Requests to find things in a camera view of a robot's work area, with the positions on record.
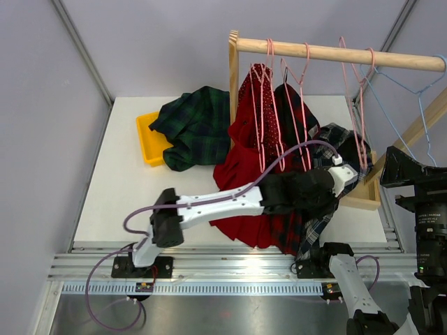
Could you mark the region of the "red black plaid skirt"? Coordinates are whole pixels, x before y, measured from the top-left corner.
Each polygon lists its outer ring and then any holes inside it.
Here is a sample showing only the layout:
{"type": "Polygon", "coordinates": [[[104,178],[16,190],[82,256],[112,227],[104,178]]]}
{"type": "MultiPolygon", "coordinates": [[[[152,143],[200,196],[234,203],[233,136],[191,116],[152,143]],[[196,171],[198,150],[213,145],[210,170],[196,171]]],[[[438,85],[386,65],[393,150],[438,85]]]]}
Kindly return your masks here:
{"type": "MultiPolygon", "coordinates": [[[[303,121],[310,127],[311,139],[319,135],[321,127],[318,120],[291,85],[279,85],[274,91],[274,97],[281,126],[281,138],[287,149],[305,140],[303,121]]],[[[271,243],[283,254],[301,257],[312,245],[307,239],[311,228],[317,222],[317,218],[306,220],[298,211],[271,216],[269,218],[271,243]]]]}

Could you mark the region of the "light blue wire hanger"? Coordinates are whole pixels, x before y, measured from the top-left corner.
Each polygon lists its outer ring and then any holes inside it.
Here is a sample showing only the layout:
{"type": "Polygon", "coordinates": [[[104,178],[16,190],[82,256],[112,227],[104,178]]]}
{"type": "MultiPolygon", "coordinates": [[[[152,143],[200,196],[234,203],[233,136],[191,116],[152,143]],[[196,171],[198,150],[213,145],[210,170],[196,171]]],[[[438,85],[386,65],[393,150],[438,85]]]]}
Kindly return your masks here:
{"type": "Polygon", "coordinates": [[[374,88],[374,85],[372,84],[372,78],[375,75],[379,75],[382,77],[387,78],[388,80],[390,80],[391,82],[393,82],[394,84],[396,84],[397,86],[401,87],[402,89],[404,89],[405,91],[408,91],[411,95],[415,96],[417,98],[417,102],[418,102],[418,109],[419,109],[419,115],[421,116],[422,119],[422,125],[423,125],[423,135],[425,136],[426,142],[427,142],[427,151],[426,151],[426,155],[428,156],[428,158],[431,160],[431,162],[434,164],[435,167],[438,167],[437,162],[435,160],[435,158],[432,155],[432,146],[431,146],[431,139],[430,139],[430,134],[428,131],[428,125],[427,125],[427,119],[425,117],[425,112],[423,109],[423,102],[422,102],[422,97],[424,95],[424,93],[429,90],[431,87],[433,87],[435,84],[437,84],[439,81],[443,80],[446,76],[446,69],[444,69],[441,72],[441,75],[435,79],[434,81],[432,81],[431,83],[427,84],[426,86],[424,86],[423,88],[419,89],[419,90],[413,90],[410,89],[409,87],[405,86],[404,84],[402,84],[401,82],[398,82],[395,78],[389,76],[388,74],[384,73],[383,71],[379,70],[376,66],[372,67],[373,73],[371,75],[367,75],[363,69],[362,66],[359,67],[360,72],[365,75],[365,80],[366,80],[366,85],[369,88],[369,90],[372,91],[372,94],[376,100],[376,102],[379,105],[379,108],[381,109],[382,113],[384,114],[385,118],[387,119],[388,123],[390,124],[390,126],[392,127],[392,129],[394,130],[395,134],[397,135],[398,139],[401,140],[402,144],[404,145],[404,148],[410,153],[410,156],[413,159],[416,159],[416,156],[413,154],[412,150],[409,147],[409,140],[405,140],[403,138],[403,134],[401,134],[398,129],[396,128],[396,126],[394,125],[393,121],[391,120],[391,118],[389,117],[385,107],[383,106],[383,103],[381,102],[380,98],[378,97],[378,94],[376,93],[376,90],[374,88]]]}

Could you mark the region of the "green plaid skirt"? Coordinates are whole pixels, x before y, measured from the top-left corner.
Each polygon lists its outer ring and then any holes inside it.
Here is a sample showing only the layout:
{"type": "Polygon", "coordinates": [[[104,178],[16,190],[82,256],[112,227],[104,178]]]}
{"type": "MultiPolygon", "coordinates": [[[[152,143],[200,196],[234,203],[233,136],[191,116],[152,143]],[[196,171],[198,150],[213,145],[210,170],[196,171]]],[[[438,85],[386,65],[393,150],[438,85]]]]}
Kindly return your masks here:
{"type": "Polygon", "coordinates": [[[230,99],[227,91],[209,86],[166,103],[149,129],[163,134],[171,147],[165,164],[183,172],[195,165],[218,165],[230,150],[230,99]]]}

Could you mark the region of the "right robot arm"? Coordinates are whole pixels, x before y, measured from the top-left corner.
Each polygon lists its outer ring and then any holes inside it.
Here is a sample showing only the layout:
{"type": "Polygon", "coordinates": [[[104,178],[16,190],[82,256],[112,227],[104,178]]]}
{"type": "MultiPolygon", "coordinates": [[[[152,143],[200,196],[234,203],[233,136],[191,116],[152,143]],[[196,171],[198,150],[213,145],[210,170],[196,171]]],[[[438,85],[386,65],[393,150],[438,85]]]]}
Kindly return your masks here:
{"type": "Polygon", "coordinates": [[[318,271],[337,281],[349,314],[347,334],[445,334],[446,169],[423,165],[390,146],[380,184],[385,188],[414,188],[413,196],[395,199],[398,206],[415,216],[415,277],[424,284],[411,286],[404,324],[391,322],[372,299],[348,244],[325,243],[317,255],[318,271]]]}

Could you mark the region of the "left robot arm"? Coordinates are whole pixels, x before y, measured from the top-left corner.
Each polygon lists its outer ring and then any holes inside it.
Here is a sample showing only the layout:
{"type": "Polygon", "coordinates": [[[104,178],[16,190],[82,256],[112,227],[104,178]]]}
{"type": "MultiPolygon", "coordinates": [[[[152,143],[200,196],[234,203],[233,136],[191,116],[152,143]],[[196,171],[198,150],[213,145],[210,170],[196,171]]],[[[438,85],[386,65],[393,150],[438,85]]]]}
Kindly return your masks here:
{"type": "Polygon", "coordinates": [[[303,174],[262,174],[253,183],[207,195],[179,196],[174,188],[167,188],[147,208],[152,214],[142,240],[115,257],[111,276],[166,277],[163,268],[171,266],[173,260],[161,252],[182,244],[184,230],[206,221],[289,214],[311,218],[332,212],[342,191],[357,179],[357,172],[349,165],[340,165],[303,174]]]}

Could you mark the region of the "plain red skirt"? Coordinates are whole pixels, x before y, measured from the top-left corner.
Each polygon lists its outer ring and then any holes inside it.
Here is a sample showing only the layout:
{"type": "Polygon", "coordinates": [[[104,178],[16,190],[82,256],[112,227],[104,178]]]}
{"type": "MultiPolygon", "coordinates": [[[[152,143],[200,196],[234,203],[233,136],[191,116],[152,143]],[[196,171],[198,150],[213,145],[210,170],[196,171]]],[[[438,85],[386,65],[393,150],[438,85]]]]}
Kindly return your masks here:
{"type": "MultiPolygon", "coordinates": [[[[237,110],[235,122],[228,129],[234,147],[225,163],[214,169],[214,180],[221,191],[244,186],[255,181],[260,175],[258,146],[254,112],[249,107],[237,110]]],[[[268,248],[274,245],[269,216],[238,216],[212,221],[210,223],[232,240],[239,240],[254,248],[268,248]]]]}

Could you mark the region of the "red polka dot skirt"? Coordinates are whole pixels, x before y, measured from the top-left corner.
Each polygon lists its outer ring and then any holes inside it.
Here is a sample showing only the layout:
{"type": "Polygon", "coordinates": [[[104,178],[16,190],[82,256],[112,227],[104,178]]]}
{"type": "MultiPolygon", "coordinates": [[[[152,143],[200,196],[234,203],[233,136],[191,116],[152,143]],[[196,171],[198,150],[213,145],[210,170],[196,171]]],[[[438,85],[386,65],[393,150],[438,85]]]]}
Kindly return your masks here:
{"type": "Polygon", "coordinates": [[[281,139],[271,85],[271,69],[265,64],[252,64],[238,91],[235,123],[237,140],[254,149],[267,165],[277,159],[286,145],[281,139]]]}

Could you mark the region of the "yellow plastic tray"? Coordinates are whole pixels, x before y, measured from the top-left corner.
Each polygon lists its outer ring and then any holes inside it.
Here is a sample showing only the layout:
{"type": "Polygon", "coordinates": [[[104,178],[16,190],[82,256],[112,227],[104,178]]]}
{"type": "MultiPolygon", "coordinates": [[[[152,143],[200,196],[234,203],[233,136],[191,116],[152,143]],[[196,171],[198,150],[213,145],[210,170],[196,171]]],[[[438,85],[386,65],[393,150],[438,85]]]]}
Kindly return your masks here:
{"type": "Polygon", "coordinates": [[[162,133],[152,131],[150,125],[158,119],[159,112],[144,114],[136,118],[136,127],[144,162],[151,167],[163,165],[163,153],[172,147],[162,133]]]}

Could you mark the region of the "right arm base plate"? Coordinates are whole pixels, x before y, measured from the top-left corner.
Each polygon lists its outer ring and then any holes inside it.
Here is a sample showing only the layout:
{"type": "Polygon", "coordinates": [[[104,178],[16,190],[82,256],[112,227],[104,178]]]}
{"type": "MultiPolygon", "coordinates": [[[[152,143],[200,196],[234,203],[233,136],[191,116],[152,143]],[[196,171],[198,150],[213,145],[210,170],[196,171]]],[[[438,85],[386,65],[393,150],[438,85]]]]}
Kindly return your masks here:
{"type": "Polygon", "coordinates": [[[328,263],[320,258],[309,258],[305,260],[296,260],[291,266],[298,279],[328,279],[334,278],[329,271],[328,263]]]}

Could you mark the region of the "aluminium mounting rail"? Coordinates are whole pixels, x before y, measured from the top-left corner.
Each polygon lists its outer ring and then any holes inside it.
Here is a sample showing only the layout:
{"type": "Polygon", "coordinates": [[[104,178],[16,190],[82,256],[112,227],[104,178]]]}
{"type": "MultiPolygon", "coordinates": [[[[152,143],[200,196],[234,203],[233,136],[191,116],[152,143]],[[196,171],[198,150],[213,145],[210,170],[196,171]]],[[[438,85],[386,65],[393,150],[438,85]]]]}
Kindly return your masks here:
{"type": "Polygon", "coordinates": [[[299,279],[291,256],[272,248],[190,246],[163,252],[172,263],[158,268],[156,279],[113,278],[111,249],[75,249],[55,255],[48,281],[60,291],[95,295],[136,295],[137,285],[154,283],[154,295],[321,296],[325,278],[299,279]]]}

